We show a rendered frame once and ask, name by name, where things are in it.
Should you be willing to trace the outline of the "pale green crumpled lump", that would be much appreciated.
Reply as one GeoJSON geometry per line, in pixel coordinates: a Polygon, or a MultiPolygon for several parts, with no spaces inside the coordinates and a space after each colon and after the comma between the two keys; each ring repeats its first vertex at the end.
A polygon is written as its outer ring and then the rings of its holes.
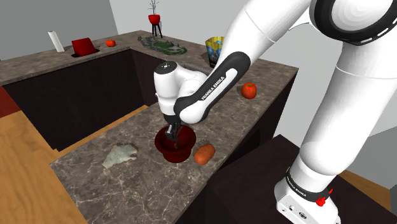
{"type": "Polygon", "coordinates": [[[128,144],[116,144],[112,147],[111,151],[106,156],[102,163],[105,169],[109,169],[115,164],[121,164],[128,160],[135,160],[137,158],[137,152],[139,150],[132,143],[128,144]]]}

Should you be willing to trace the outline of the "white paper towel roll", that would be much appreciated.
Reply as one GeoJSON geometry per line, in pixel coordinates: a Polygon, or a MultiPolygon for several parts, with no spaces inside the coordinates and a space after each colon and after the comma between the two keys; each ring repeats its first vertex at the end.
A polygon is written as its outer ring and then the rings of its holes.
{"type": "Polygon", "coordinates": [[[48,31],[48,35],[56,49],[57,52],[64,52],[64,47],[62,46],[62,43],[60,42],[59,37],[57,36],[57,33],[55,31],[48,31]]]}

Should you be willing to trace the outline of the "dark red bowl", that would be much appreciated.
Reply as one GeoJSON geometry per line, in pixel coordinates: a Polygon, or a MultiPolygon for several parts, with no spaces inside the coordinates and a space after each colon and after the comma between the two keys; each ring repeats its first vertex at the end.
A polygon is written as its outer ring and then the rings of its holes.
{"type": "Polygon", "coordinates": [[[178,141],[172,141],[165,135],[168,127],[162,128],[155,136],[154,142],[157,150],[163,154],[164,159],[171,163],[185,161],[191,154],[196,142],[196,135],[189,126],[182,125],[178,141]]]}

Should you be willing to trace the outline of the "green grey landscape tray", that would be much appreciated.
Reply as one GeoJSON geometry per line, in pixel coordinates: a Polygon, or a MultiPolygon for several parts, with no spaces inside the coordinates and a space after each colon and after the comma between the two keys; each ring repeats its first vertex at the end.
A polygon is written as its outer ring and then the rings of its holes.
{"type": "Polygon", "coordinates": [[[165,55],[182,55],[188,51],[184,46],[181,46],[179,43],[168,41],[163,38],[157,38],[154,36],[138,36],[137,40],[144,47],[165,55]]]}

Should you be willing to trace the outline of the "red box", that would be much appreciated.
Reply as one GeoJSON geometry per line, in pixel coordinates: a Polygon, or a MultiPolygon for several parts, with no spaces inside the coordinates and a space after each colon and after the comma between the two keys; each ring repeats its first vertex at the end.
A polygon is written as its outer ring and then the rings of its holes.
{"type": "Polygon", "coordinates": [[[90,38],[73,40],[71,43],[77,56],[82,57],[97,52],[90,38]]]}

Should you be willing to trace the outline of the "orange sweet potato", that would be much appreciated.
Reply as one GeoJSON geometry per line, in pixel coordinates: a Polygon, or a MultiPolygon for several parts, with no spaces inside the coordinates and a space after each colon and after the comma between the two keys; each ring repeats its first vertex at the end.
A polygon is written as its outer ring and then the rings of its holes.
{"type": "Polygon", "coordinates": [[[194,160],[199,165],[205,165],[212,159],[216,150],[212,144],[201,146],[194,154],[194,160]]]}

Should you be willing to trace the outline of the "yellow blue patterned vase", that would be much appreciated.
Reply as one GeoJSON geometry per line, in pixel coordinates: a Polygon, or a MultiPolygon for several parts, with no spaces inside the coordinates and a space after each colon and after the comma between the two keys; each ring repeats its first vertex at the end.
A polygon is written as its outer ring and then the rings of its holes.
{"type": "Polygon", "coordinates": [[[221,49],[223,47],[223,36],[211,37],[205,41],[205,46],[207,48],[207,56],[209,59],[209,65],[214,68],[219,59],[221,49]]]}

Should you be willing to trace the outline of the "dark kitchen counter cabinet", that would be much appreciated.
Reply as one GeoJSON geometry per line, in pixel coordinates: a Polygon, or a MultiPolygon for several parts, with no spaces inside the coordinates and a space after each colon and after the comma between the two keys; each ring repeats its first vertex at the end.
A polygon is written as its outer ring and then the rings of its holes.
{"type": "Polygon", "coordinates": [[[79,58],[68,46],[0,62],[0,86],[43,137],[46,159],[0,134],[0,224],[175,224],[218,169],[272,138],[298,70],[260,59],[242,78],[257,97],[235,85],[193,126],[213,159],[166,161],[154,142],[166,122],[153,72],[168,56],[143,47],[143,35],[117,35],[114,48],[95,40],[97,52],[79,58]],[[105,169],[118,143],[137,158],[105,169]]]}

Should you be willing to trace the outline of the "red plant pot on stand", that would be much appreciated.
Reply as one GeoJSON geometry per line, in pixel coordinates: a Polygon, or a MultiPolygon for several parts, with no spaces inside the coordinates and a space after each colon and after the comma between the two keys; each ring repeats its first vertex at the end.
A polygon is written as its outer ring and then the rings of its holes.
{"type": "Polygon", "coordinates": [[[160,15],[156,13],[156,8],[157,8],[157,0],[150,0],[150,7],[148,8],[149,10],[152,11],[152,14],[148,15],[148,20],[150,21],[150,24],[152,26],[152,35],[153,37],[157,37],[160,35],[161,38],[162,36],[162,30],[160,27],[160,15]]]}

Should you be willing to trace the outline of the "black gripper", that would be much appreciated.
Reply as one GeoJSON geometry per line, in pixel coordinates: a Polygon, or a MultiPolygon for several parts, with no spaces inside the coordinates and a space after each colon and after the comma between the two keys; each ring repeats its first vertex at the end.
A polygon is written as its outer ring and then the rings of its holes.
{"type": "Polygon", "coordinates": [[[168,127],[165,130],[165,136],[170,141],[174,140],[175,132],[175,143],[174,147],[179,148],[179,135],[181,129],[181,119],[178,115],[166,115],[164,114],[164,119],[168,123],[168,127]]]}

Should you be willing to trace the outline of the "large red tomato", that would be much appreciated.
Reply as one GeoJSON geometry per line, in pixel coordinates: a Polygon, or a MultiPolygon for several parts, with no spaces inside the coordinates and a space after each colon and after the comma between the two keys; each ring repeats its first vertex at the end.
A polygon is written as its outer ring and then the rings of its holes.
{"type": "Polygon", "coordinates": [[[244,98],[254,99],[257,94],[257,87],[254,83],[245,83],[240,92],[244,98]]]}

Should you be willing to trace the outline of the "dark robot stand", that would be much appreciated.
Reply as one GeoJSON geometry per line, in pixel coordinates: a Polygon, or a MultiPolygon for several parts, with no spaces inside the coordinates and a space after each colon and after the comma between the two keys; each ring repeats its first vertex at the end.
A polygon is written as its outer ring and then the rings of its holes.
{"type": "MultiPolygon", "coordinates": [[[[298,155],[278,135],[212,175],[175,224],[292,224],[276,209],[274,186],[298,155]]],[[[342,224],[397,224],[397,216],[337,176],[329,184],[342,224]]]]}

